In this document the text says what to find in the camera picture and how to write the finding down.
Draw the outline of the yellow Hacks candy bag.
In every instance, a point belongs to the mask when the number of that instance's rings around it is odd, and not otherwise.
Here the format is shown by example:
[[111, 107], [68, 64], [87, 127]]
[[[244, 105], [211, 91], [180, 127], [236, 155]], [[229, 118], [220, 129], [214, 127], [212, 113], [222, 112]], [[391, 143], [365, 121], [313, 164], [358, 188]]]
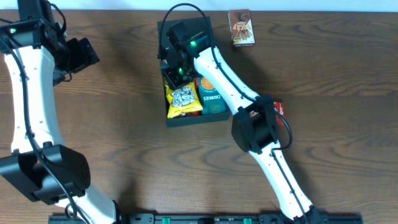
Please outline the yellow Hacks candy bag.
[[172, 90], [164, 79], [164, 87], [166, 99], [169, 102], [168, 119], [178, 117], [183, 113], [194, 113], [203, 109], [194, 82]]

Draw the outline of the black gift box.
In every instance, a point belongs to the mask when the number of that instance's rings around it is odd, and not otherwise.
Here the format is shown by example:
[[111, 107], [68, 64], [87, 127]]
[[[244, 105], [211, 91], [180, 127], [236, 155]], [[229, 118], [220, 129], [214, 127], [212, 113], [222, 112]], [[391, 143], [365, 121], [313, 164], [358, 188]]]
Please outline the black gift box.
[[[172, 47], [172, 44], [170, 43], [169, 38], [166, 35], [166, 32], [169, 30], [170, 26], [174, 25], [179, 21], [184, 23], [184, 25], [189, 30], [189, 33], [197, 34], [201, 31], [204, 31], [205, 34], [209, 34], [208, 31], [209, 28], [202, 17], [181, 19], [181, 20], [166, 20], [162, 32], [162, 45], [165, 48]], [[171, 127], [188, 126], [188, 125], [201, 124], [201, 123], [225, 121], [228, 120], [231, 113], [226, 102], [224, 103], [224, 105], [226, 107], [226, 111], [222, 113], [202, 115], [202, 113], [199, 112], [199, 115], [196, 116], [190, 115], [190, 116], [182, 116], [176, 118], [166, 118], [165, 123], [168, 128], [171, 128]]]

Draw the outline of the teal Chunkies cookie box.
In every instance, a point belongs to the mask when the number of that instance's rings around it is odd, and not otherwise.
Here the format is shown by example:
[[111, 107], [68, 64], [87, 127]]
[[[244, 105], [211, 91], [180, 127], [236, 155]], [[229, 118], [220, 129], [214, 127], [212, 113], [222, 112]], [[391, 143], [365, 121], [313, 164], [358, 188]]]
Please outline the teal Chunkies cookie box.
[[205, 77], [198, 77], [197, 83], [203, 115], [227, 112], [224, 99], [209, 80]]

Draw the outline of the brown Pocky snack box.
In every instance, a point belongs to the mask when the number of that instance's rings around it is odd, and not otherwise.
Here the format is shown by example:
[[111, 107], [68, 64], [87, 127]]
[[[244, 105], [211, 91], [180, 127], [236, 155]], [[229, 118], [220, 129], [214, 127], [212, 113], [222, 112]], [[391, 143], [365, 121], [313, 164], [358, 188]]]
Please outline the brown Pocky snack box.
[[249, 9], [229, 10], [228, 20], [232, 46], [243, 47], [255, 44], [251, 12]]

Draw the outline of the red Hacks candy bag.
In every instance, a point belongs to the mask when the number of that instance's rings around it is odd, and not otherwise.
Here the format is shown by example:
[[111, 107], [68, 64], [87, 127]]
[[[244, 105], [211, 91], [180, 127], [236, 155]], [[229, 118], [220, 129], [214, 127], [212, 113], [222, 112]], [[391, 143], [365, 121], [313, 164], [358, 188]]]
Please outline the red Hacks candy bag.
[[[195, 83], [195, 91], [198, 93], [198, 78], [194, 79]], [[192, 116], [199, 116], [201, 115], [201, 110], [200, 111], [194, 111], [194, 112], [189, 112], [189, 113], [181, 113], [180, 117], [192, 117]]]

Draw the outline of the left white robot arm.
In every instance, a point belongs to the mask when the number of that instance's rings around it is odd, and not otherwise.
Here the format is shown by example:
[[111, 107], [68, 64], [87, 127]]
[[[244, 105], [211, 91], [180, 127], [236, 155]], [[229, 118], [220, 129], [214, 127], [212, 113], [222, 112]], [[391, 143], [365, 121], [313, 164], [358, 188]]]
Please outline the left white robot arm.
[[19, 20], [1, 27], [1, 52], [11, 76], [14, 136], [1, 175], [31, 202], [64, 209], [56, 223], [121, 223], [114, 200], [91, 184], [85, 156], [65, 145], [54, 87], [98, 62], [89, 40], [67, 39], [57, 6], [18, 0]]

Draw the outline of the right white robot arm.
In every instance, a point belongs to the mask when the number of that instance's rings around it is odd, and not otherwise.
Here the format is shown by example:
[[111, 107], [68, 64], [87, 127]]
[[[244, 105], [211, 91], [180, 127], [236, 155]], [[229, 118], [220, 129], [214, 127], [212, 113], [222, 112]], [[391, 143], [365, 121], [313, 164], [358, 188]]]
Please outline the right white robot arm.
[[233, 115], [232, 136], [239, 148], [260, 165], [279, 201], [282, 215], [292, 223], [321, 223], [322, 215], [295, 180], [279, 141], [280, 114], [269, 96], [259, 96], [225, 62], [211, 31], [193, 34], [179, 21], [167, 31], [170, 47], [161, 47], [167, 61], [166, 79], [182, 86], [194, 75], [206, 78]]

